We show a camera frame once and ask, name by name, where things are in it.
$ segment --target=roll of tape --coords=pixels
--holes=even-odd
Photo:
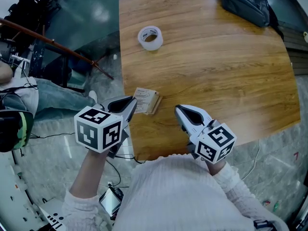
[[[162,32],[156,26],[146,26],[141,29],[138,33],[138,41],[147,51],[159,49],[164,42]]]

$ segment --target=floor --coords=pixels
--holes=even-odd
[[[115,77],[114,81],[107,79],[98,70],[93,70],[90,89],[97,91],[99,102],[124,93],[120,54],[117,53],[117,56],[116,60],[113,60],[111,55],[100,62],[100,67]],[[301,105],[301,123],[279,134],[238,146],[227,158],[243,178],[253,167],[260,148],[256,168],[244,181],[260,202],[271,202],[267,206],[269,210],[272,211],[279,202],[276,214],[284,220],[299,207],[307,192],[307,187],[302,182],[308,170],[308,76],[296,77],[296,82]],[[73,118],[37,122],[32,132],[39,136],[72,133]],[[33,139],[23,150],[23,157],[20,153],[15,153],[34,202],[40,205],[42,198],[49,200],[53,197],[63,200],[65,190],[77,176],[86,153],[87,150],[75,142],[74,135]],[[125,141],[119,154],[130,153],[133,153],[131,140]],[[119,186],[129,186],[131,171],[136,163],[121,158],[109,160],[120,172]],[[106,191],[108,181],[117,184],[119,178],[114,169],[106,164],[99,194]]]
[[[282,25],[308,30],[297,8],[289,0],[268,0]],[[76,50],[93,40],[119,30],[118,0],[59,0],[62,9],[53,17],[46,36]],[[58,57],[45,51],[44,64]]]

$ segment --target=black bag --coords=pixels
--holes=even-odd
[[[259,26],[273,27],[283,39],[278,28],[278,19],[267,0],[221,0],[222,7],[247,21]]]

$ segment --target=person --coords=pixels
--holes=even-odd
[[[14,93],[20,96],[33,117],[46,108],[80,111],[97,103],[97,95],[93,90],[89,92],[88,97],[84,97],[81,93],[62,88],[50,80],[33,77],[14,78],[11,67],[0,61],[0,91],[18,87],[26,87]]]
[[[66,230],[99,230],[94,217],[107,153],[89,150],[66,192]],[[273,225],[277,231],[288,230],[250,193],[224,159],[211,164],[194,160],[191,154],[160,157],[138,165],[115,220],[113,231],[247,231],[255,230],[259,220],[268,221],[268,226]]]

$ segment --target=white sleeve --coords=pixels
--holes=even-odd
[[[95,224],[99,197],[81,199],[66,191],[62,211],[67,231],[99,231]]]
[[[284,221],[264,208],[255,196],[250,193],[245,183],[240,179],[239,174],[228,163],[218,174],[214,175],[214,179],[244,217],[250,218],[252,221],[267,220],[274,224],[277,231],[289,230]]]

